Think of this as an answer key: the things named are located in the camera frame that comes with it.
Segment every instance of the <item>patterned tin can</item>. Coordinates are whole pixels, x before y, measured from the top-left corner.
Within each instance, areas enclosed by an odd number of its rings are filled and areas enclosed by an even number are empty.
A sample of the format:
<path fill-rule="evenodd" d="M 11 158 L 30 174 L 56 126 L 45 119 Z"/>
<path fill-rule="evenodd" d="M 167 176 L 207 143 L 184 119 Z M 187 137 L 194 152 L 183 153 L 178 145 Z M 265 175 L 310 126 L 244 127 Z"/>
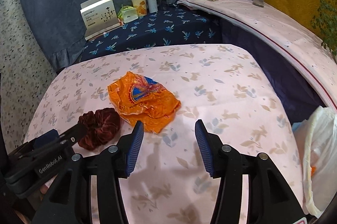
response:
<path fill-rule="evenodd" d="M 138 16 L 145 16 L 147 14 L 147 11 L 146 11 L 146 0 L 131 0 L 131 1 L 132 1 L 132 5 L 137 10 L 137 15 Z"/>

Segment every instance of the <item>green plant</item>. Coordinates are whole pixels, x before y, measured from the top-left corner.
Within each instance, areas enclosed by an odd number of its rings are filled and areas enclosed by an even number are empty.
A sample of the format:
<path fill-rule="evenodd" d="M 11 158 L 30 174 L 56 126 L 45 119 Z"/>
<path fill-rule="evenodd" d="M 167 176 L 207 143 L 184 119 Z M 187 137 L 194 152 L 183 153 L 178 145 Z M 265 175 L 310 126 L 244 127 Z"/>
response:
<path fill-rule="evenodd" d="M 320 29 L 321 46 L 337 55 L 337 0 L 320 0 L 318 14 L 311 19 L 313 29 Z"/>

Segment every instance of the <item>speckled wall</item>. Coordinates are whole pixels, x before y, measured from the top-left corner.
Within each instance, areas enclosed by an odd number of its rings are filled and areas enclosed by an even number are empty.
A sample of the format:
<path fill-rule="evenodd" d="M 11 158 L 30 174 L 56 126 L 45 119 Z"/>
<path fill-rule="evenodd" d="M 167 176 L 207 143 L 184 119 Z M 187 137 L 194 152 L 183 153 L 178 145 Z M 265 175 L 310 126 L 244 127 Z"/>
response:
<path fill-rule="evenodd" d="M 20 0 L 0 0 L 1 127 L 7 152 L 21 145 L 56 73 L 33 37 Z"/>

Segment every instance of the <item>orange plastic bag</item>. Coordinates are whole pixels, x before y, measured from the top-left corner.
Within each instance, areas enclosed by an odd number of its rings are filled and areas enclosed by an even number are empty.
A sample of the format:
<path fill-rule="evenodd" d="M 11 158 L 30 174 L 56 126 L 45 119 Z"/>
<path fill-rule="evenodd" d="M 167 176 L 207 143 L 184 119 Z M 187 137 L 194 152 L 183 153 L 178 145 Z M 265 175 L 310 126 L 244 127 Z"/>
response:
<path fill-rule="evenodd" d="M 119 115 L 131 126 L 141 120 L 148 132 L 159 133 L 173 120 L 181 105 L 162 84 L 132 72 L 127 72 L 107 89 Z"/>

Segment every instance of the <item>crumpled plastic bag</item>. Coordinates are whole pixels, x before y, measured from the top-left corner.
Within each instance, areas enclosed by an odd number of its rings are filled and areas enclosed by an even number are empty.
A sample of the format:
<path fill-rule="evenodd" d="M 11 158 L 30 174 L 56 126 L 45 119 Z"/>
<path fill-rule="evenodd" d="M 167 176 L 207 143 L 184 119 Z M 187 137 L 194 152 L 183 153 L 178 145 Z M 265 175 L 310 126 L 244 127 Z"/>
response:
<path fill-rule="evenodd" d="M 303 166 L 303 210 L 319 218 L 337 191 L 336 112 L 319 106 L 294 136 Z"/>
<path fill-rule="evenodd" d="M 147 132 L 159 133 L 169 124 L 181 103 L 173 93 L 151 78 L 127 72 L 107 87 L 110 101 L 131 126 L 137 120 Z"/>

